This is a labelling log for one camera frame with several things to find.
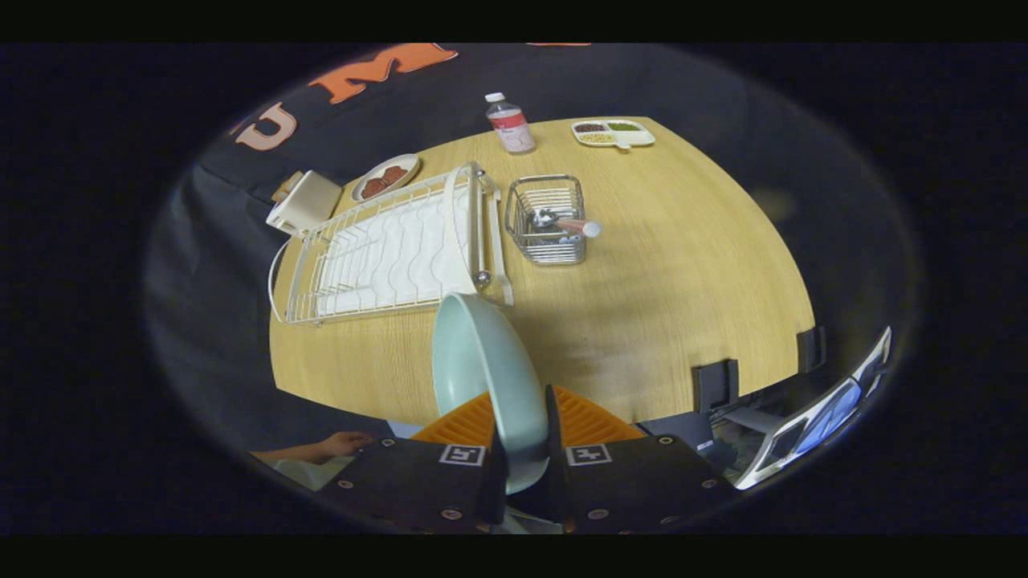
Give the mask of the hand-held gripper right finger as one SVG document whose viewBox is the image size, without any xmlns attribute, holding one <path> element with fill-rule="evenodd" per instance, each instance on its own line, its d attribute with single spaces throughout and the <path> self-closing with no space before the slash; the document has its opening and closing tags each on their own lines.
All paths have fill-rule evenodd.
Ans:
<svg viewBox="0 0 1028 578">
<path fill-rule="evenodd" d="M 566 534 L 654 534 L 711 522 L 740 491 L 675 435 L 645 435 L 547 385 L 550 497 Z"/>
</svg>

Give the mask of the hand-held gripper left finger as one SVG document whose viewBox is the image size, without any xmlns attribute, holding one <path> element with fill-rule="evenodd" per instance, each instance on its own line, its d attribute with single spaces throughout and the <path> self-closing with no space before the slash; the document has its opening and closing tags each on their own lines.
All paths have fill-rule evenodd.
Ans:
<svg viewBox="0 0 1028 578">
<path fill-rule="evenodd" d="M 361 450 L 318 497 L 403 533 L 489 533 L 504 520 L 506 482 L 491 395 L 482 393 L 410 438 Z"/>
</svg>

